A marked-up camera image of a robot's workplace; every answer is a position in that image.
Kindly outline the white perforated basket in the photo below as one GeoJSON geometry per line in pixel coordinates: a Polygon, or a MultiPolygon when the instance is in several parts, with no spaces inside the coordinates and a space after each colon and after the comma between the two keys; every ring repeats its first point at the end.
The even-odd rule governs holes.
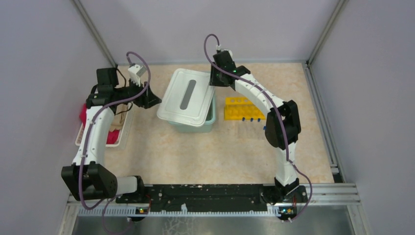
{"type": "MultiPolygon", "coordinates": [[[[130,106],[129,112],[127,114],[127,118],[126,118],[126,121],[124,123],[123,129],[119,133],[118,141],[115,144],[106,144],[107,148],[122,150],[126,147],[129,131],[130,131],[133,116],[134,116],[134,110],[132,110],[133,105],[132,105],[132,103],[129,103],[129,104],[131,106],[130,106]]],[[[76,140],[75,140],[75,145],[76,146],[80,146],[81,139],[82,139],[82,136],[83,136],[83,132],[84,132],[84,128],[80,127],[80,129],[78,131],[78,134],[77,134],[77,137],[76,137],[76,140]]]]}

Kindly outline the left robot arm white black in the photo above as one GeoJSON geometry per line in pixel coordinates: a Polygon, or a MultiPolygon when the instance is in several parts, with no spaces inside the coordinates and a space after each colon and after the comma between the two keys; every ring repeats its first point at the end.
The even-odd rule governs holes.
{"type": "Polygon", "coordinates": [[[147,195],[139,176],[116,177],[104,166],[108,133],[118,106],[132,103],[149,109],[161,103],[149,82],[141,76],[150,70],[139,65],[128,68],[129,84],[119,87],[116,68],[97,69],[97,85],[86,100],[86,123],[81,143],[71,165],[62,168],[61,177],[77,201],[110,199],[127,194],[134,202],[147,195]]]}

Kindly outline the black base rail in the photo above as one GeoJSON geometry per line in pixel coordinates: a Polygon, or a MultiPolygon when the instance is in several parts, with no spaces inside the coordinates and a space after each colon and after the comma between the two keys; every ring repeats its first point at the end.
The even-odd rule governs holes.
{"type": "Polygon", "coordinates": [[[284,197],[273,184],[156,184],[122,195],[116,202],[149,204],[151,212],[264,212],[269,205],[296,206],[307,200],[304,186],[284,197]]]}

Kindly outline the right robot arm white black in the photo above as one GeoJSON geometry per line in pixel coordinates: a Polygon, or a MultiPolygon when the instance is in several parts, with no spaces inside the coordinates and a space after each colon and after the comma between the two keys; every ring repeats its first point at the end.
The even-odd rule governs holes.
{"type": "Polygon", "coordinates": [[[297,103],[277,97],[260,84],[245,66],[236,66],[228,50],[217,50],[213,56],[210,84],[231,87],[265,116],[266,140],[277,151],[276,197],[288,202],[299,187],[294,168],[296,143],[301,133],[297,103]]]}

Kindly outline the teal plastic tub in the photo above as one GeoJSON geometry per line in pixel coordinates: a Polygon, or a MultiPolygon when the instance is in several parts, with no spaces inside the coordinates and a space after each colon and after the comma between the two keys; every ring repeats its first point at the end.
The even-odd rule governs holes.
{"type": "Polygon", "coordinates": [[[168,121],[180,133],[208,133],[216,122],[216,95],[213,95],[205,123],[200,127],[168,121]]]}

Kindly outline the beige cloth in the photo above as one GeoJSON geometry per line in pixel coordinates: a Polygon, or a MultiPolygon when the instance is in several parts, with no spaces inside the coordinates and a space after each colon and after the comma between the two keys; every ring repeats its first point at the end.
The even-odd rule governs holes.
{"type": "Polygon", "coordinates": [[[109,129],[110,132],[121,131],[123,129],[130,106],[129,103],[117,106],[114,119],[109,129]]]}

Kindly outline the yellow test tube rack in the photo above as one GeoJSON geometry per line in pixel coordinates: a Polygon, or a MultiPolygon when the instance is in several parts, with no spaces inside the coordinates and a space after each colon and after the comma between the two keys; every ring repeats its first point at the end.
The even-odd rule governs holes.
{"type": "Polygon", "coordinates": [[[264,114],[245,97],[226,97],[224,106],[224,120],[246,120],[254,118],[266,119],[264,114]]]}

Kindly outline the white plastic lid tray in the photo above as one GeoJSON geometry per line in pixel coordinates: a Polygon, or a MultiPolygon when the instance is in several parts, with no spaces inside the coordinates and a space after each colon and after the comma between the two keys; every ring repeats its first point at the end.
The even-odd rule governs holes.
{"type": "Polygon", "coordinates": [[[214,95],[210,73],[188,69],[174,71],[157,110],[158,118],[201,127],[214,95]]]}

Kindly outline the pink cloth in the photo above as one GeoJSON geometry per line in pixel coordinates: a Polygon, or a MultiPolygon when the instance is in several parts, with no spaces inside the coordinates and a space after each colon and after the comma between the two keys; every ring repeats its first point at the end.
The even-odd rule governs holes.
{"type": "MultiPolygon", "coordinates": [[[[81,124],[82,128],[84,128],[84,125],[86,124],[86,119],[87,119],[86,112],[87,112],[87,106],[86,106],[86,103],[84,103],[82,108],[81,108],[81,112],[79,114],[79,119],[82,123],[81,124]]],[[[115,127],[113,125],[110,127],[110,130],[109,130],[108,136],[107,136],[106,144],[115,144],[118,141],[118,136],[119,136],[121,127],[115,127]]]]}

